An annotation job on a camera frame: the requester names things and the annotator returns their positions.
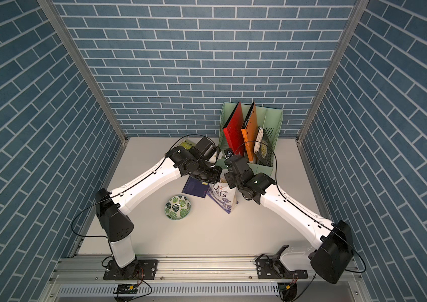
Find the white purple oats bag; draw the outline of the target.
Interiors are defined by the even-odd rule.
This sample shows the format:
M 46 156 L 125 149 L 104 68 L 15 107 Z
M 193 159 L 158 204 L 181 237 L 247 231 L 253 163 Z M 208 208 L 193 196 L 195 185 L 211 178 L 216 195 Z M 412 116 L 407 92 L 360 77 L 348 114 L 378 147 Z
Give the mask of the white purple oats bag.
M 209 184 L 207 191 L 207 195 L 228 214 L 230 214 L 238 204 L 236 194 L 237 189 L 230 188 L 226 182 Z

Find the green leaf pattern bowl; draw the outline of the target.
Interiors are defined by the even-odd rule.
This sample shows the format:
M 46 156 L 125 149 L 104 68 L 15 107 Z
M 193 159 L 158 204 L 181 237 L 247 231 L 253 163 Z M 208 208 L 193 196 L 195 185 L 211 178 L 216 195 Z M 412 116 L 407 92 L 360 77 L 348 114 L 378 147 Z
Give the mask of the green leaf pattern bowl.
M 184 219 L 191 211 L 191 201 L 183 195 L 171 197 L 164 207 L 164 213 L 170 220 Z

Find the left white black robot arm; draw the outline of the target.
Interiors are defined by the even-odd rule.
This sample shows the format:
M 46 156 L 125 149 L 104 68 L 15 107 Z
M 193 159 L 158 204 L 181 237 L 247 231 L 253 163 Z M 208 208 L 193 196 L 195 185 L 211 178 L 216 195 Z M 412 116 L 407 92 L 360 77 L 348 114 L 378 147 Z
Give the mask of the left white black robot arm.
M 173 145 L 164 157 L 134 180 L 108 191 L 96 193 L 96 217 L 106 233 L 113 260 L 120 269 L 133 268 L 137 256 L 130 234 L 134 224 L 129 218 L 133 209 L 151 194 L 183 176 L 215 184 L 220 181 L 222 168 L 217 166 L 220 148 L 208 137 L 189 149 Z

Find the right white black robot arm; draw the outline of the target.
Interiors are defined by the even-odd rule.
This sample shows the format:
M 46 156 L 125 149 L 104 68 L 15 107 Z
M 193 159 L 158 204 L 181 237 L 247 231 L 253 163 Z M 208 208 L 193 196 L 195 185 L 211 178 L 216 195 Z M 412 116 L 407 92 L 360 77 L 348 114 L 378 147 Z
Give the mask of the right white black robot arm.
M 325 281 L 338 282 L 354 257 L 353 234 L 346 222 L 333 223 L 289 196 L 267 174 L 255 174 L 248 160 L 225 151 L 225 179 L 229 187 L 236 188 L 246 200 L 275 212 L 296 228 L 311 244 L 314 251 L 308 256 L 314 271 Z

